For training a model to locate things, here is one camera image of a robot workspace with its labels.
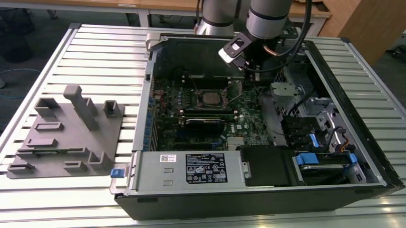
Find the wooden table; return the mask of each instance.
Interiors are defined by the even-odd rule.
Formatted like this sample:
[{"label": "wooden table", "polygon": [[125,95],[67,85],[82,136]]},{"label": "wooden table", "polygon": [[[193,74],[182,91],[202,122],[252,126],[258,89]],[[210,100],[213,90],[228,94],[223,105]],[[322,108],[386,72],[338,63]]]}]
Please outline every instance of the wooden table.
[{"label": "wooden table", "polygon": [[[97,11],[115,13],[139,14],[142,27],[151,26],[151,15],[194,16],[198,0],[0,0],[0,7],[16,7],[46,10],[74,10]],[[250,1],[242,1],[241,19],[246,19]],[[309,31],[310,36],[317,36],[326,20],[332,17],[330,12],[322,12],[313,7],[313,26]],[[304,22],[305,4],[294,2],[292,5],[290,18],[294,22]]]}]

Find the floor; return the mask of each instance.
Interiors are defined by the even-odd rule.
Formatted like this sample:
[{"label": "floor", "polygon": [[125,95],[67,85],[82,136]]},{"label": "floor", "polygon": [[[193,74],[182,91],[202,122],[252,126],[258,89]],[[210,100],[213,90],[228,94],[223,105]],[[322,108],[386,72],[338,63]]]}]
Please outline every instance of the floor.
[{"label": "floor", "polygon": [[[118,25],[129,26],[126,14],[121,13],[98,13],[98,12],[75,12],[58,11],[58,19],[50,19],[46,10],[33,10],[31,18],[37,26],[34,33],[26,36],[30,46],[35,52],[35,56],[26,62],[19,64],[8,63],[0,57],[0,72],[15,68],[33,68],[42,70],[54,53],[54,50],[62,40],[65,33],[74,22],[85,24]],[[194,17],[171,16],[165,18],[166,23],[159,22],[159,18],[153,16],[153,26],[190,29],[194,26]],[[139,24],[138,16],[130,17],[130,22]],[[237,30],[244,28],[244,23],[238,22]],[[381,76],[384,82],[398,97],[401,103],[406,105],[406,63],[394,59],[390,54],[385,54],[374,69]],[[29,93],[29,90],[37,80],[38,73],[33,71],[14,71],[0,74],[0,79],[7,86],[0,89],[0,95],[19,97]],[[23,99],[0,97],[0,133],[3,132],[12,116],[19,108]]]}]

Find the barcode sticker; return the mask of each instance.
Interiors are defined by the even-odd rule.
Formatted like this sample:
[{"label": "barcode sticker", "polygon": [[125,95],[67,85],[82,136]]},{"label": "barcode sticker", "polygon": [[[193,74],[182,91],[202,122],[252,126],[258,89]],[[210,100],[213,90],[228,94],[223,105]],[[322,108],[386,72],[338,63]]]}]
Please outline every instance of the barcode sticker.
[{"label": "barcode sticker", "polygon": [[137,7],[137,5],[134,4],[118,4],[119,6],[123,6],[123,7]]}]

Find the metal bracket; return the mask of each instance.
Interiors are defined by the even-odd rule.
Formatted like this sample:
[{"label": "metal bracket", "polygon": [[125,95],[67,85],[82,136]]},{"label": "metal bracket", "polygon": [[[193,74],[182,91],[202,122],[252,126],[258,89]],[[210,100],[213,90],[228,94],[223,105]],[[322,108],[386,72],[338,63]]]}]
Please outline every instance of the metal bracket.
[{"label": "metal bracket", "polygon": [[244,173],[244,177],[252,178],[252,170],[250,170],[250,164],[248,162],[242,163],[242,173]]},{"label": "metal bracket", "polygon": [[161,33],[149,33],[146,38],[146,48],[151,51],[151,48],[161,43]]}]

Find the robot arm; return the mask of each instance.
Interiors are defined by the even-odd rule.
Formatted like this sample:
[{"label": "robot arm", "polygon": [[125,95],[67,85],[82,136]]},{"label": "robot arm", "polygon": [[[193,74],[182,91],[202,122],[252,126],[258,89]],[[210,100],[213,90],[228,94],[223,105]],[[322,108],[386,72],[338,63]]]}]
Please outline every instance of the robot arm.
[{"label": "robot arm", "polygon": [[[228,12],[226,15],[234,11],[233,1],[217,1],[206,0],[203,4],[203,22],[211,24],[213,26],[230,25],[233,23],[233,17],[221,17],[214,16],[210,13],[221,14]],[[225,45],[219,50],[219,55],[225,62],[232,65],[236,65],[242,71],[252,72],[270,72],[280,70],[285,67],[293,59],[293,56],[301,48],[301,43],[306,37],[310,25],[310,16],[312,16],[312,0],[306,0],[306,14],[305,14],[305,23],[302,27],[302,33],[297,39],[297,43],[292,48],[284,53],[278,54],[276,52],[277,44],[281,40],[281,35],[285,31],[285,25],[288,22],[288,15],[292,8],[292,0],[252,0],[252,6],[249,11],[248,18],[248,31],[241,32],[238,36]],[[207,35],[230,35],[233,32],[226,29],[226,27],[219,27],[223,33],[205,33]],[[266,70],[257,70],[253,65],[262,65],[265,59],[269,57],[278,57],[286,59],[285,63]]]}]

